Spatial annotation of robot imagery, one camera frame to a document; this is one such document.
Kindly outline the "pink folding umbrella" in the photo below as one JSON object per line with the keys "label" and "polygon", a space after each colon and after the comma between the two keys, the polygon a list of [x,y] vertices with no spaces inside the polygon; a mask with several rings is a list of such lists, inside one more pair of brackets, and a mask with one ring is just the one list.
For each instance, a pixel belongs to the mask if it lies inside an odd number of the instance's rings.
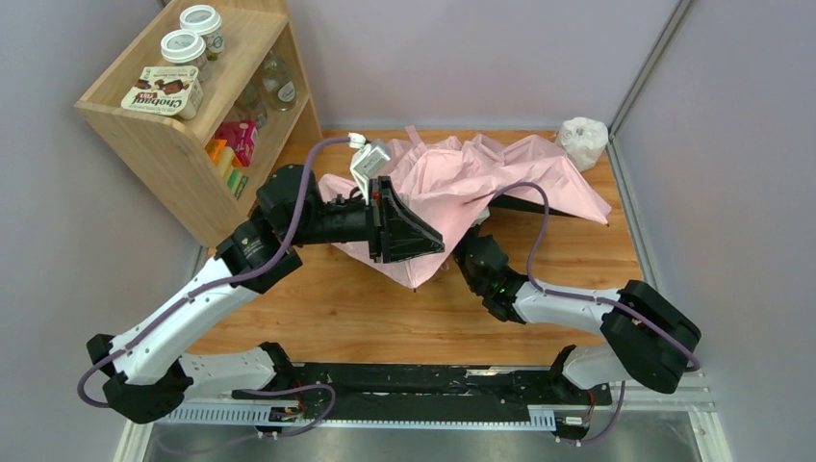
{"label": "pink folding umbrella", "polygon": [[426,143],[414,127],[406,132],[406,141],[387,141],[389,160],[377,172],[390,177],[408,208],[442,234],[444,251],[374,263],[365,242],[335,246],[406,288],[416,289],[437,272],[499,190],[574,217],[608,222],[610,205],[561,147],[538,135],[503,145],[484,135]]}

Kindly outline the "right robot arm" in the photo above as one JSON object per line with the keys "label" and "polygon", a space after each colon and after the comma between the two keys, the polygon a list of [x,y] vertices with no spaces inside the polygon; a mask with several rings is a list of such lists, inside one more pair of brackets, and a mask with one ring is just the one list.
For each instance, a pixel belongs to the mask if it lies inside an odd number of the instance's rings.
{"label": "right robot arm", "polygon": [[568,390],[634,380],[670,395],[686,372],[701,366],[694,351],[700,329],[645,281],[620,289],[559,286],[519,273],[495,239],[469,231],[453,259],[472,293],[499,321],[554,324],[603,339],[596,346],[566,346],[550,367]]}

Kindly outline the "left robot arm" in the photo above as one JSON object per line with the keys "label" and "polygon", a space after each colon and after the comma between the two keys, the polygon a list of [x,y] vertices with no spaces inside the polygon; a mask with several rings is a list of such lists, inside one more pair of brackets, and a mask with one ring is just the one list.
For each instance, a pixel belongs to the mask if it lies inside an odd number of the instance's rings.
{"label": "left robot arm", "polygon": [[192,355],[190,346],[297,270],[301,246],[360,243],[376,263],[444,250],[442,235],[403,203],[389,177],[369,186],[363,198],[324,200],[306,166],[274,172],[258,190],[250,218],[171,300],[122,334],[88,341],[92,370],[106,376],[100,406],[147,424],[193,398],[299,393],[293,365],[276,343],[220,355]]}

